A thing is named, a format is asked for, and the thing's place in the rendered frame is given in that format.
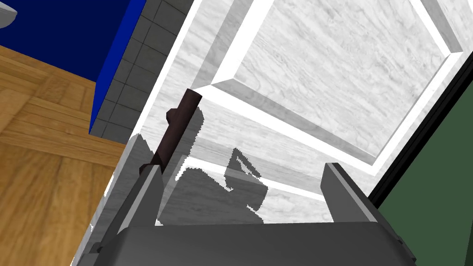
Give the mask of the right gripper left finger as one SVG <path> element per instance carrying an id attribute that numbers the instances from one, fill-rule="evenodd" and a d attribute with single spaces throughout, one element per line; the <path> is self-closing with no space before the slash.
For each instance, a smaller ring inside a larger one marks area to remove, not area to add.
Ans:
<path id="1" fill-rule="evenodd" d="M 100 247 L 127 227 L 154 226 L 158 217 L 164 185 L 159 165 L 145 164 L 140 176 L 106 230 Z"/>

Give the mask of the white marbled cupboard door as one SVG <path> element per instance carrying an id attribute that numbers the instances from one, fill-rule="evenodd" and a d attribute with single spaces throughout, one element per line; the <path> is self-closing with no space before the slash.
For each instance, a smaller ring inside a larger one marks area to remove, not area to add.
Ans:
<path id="1" fill-rule="evenodd" d="M 126 147 L 71 266 L 415 266 L 376 196 L 473 55 L 473 0 L 151 0 L 131 40 L 103 133 Z M 155 225 L 100 247 L 186 89 Z M 377 222 L 333 221 L 326 163 Z"/>

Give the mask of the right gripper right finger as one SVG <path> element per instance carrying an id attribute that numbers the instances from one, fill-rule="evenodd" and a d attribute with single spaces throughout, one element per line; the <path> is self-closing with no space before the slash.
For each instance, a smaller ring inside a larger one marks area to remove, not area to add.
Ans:
<path id="1" fill-rule="evenodd" d="M 377 222 L 365 194 L 338 163 L 325 164 L 320 187 L 334 222 Z"/>

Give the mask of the blue cabinet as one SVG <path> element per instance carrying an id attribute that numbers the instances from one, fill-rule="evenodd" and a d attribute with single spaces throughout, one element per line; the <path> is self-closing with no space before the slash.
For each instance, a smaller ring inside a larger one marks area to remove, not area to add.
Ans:
<path id="1" fill-rule="evenodd" d="M 146 0 L 0 0 L 0 55 L 24 56 L 95 83 L 89 133 L 102 136 L 105 101 Z"/>

